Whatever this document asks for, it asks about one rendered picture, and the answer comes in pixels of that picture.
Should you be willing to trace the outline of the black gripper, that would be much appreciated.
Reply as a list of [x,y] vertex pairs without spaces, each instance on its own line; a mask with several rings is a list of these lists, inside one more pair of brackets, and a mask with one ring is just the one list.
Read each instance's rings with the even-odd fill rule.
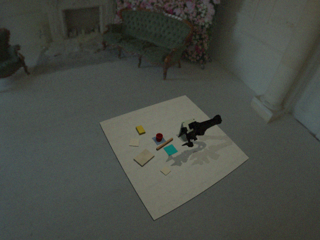
[[[193,145],[193,142],[190,141],[190,139],[192,139],[192,137],[191,137],[190,134],[191,134],[191,133],[194,133],[194,132],[191,131],[191,132],[187,133],[187,131],[188,131],[188,130],[187,130],[186,127],[181,128],[181,133],[180,133],[180,135],[178,136],[178,138],[185,134],[188,142],[184,143],[184,144],[181,145],[181,146],[187,145],[188,147],[193,147],[193,146],[194,146],[194,145]],[[194,134],[195,134],[195,133],[194,133]],[[195,134],[195,135],[196,135],[196,134]]]

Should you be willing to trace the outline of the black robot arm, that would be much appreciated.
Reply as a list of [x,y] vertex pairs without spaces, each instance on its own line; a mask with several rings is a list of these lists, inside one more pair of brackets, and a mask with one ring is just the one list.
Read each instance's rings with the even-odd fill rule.
[[190,133],[190,136],[192,137],[191,140],[196,141],[198,136],[203,136],[205,131],[210,128],[213,127],[215,125],[219,125],[222,123],[222,119],[221,116],[219,114],[217,114],[214,118],[210,119],[210,120],[206,120],[203,122],[191,122],[188,124],[189,129],[193,129],[193,132],[195,133]]

